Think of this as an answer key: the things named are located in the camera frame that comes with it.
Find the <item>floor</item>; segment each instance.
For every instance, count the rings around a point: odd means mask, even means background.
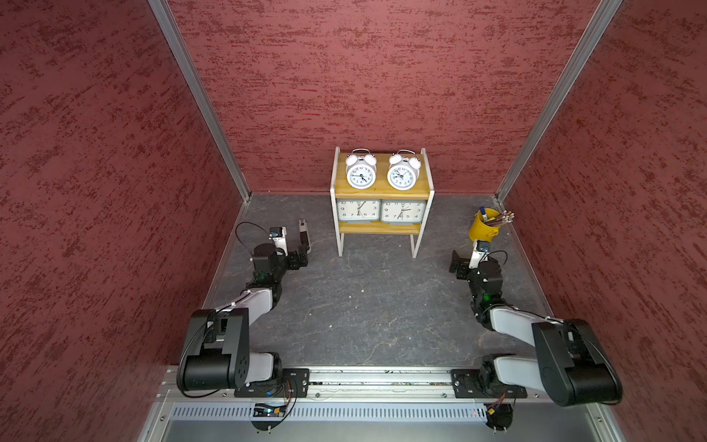
[[[405,235],[347,234],[339,257],[328,196],[254,196],[245,221],[287,227],[292,246],[299,243],[297,220],[306,218],[312,252],[307,267],[285,275],[278,306],[251,326],[251,351],[275,351],[285,366],[478,366],[485,354],[533,355],[531,346],[478,324],[467,283],[448,272],[452,250],[471,252],[467,231],[481,205],[493,207],[493,199],[435,196],[413,260]],[[238,233],[251,248],[267,241],[247,224]],[[545,314],[515,244],[505,228],[492,244],[509,254],[504,296]],[[208,307],[233,300],[251,280],[249,258],[236,244]]]

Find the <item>small bucket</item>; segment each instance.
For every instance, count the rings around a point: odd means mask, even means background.
[[[493,218],[495,216],[500,215],[500,213],[496,210],[493,209],[488,209],[486,208],[486,216],[489,218]],[[498,235],[498,230],[501,227],[489,227],[486,224],[484,224],[484,217],[481,215],[481,211],[477,212],[477,217],[474,219],[474,223],[472,224],[472,227],[469,229],[469,238],[472,239],[472,241],[488,241],[491,242],[493,241],[493,238]]]

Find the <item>white alarm clock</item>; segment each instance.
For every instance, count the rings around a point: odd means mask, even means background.
[[[366,151],[366,155],[356,155],[356,151]],[[346,157],[346,179],[354,189],[368,189],[375,182],[375,164],[378,160],[368,149],[354,149]]]
[[[390,224],[419,224],[426,205],[427,201],[384,199],[380,205],[380,220]]]
[[[422,162],[414,156],[403,156],[400,152],[413,151],[407,149],[399,150],[395,155],[390,156],[390,167],[388,168],[388,182],[393,188],[398,190],[410,190],[420,176]]]
[[[347,223],[377,221],[380,218],[380,200],[338,199],[337,215],[339,221]]]

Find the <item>bracket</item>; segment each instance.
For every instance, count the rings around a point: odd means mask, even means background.
[[[506,394],[506,399],[526,399],[527,391],[520,385],[506,385],[499,383],[492,388],[483,390],[478,381],[481,370],[452,370],[452,386],[457,399],[498,399]]]
[[[307,397],[309,390],[309,368],[283,368],[281,379],[261,380],[260,382],[250,383],[249,387],[241,387],[233,392],[233,397],[258,397],[270,398],[279,395],[277,390],[285,381],[290,382],[292,388],[297,388],[297,393],[293,392],[293,397],[301,399]]]

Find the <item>wooden shelf board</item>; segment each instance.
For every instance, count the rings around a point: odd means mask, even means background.
[[[419,235],[420,224],[388,224],[382,221],[370,223],[344,223],[339,222],[341,233],[381,233],[388,235]]]
[[[430,183],[427,179],[427,167],[425,166],[425,158],[419,155],[422,167],[420,168],[420,176],[415,182],[415,185],[410,190],[396,190],[388,182],[388,156],[386,153],[377,155],[378,164],[375,174],[375,182],[368,189],[354,189],[349,181],[346,180],[346,155],[339,154],[339,164],[337,165],[337,179],[334,183],[334,196],[336,198],[358,199],[358,198],[374,198],[374,199],[424,199],[430,198]]]

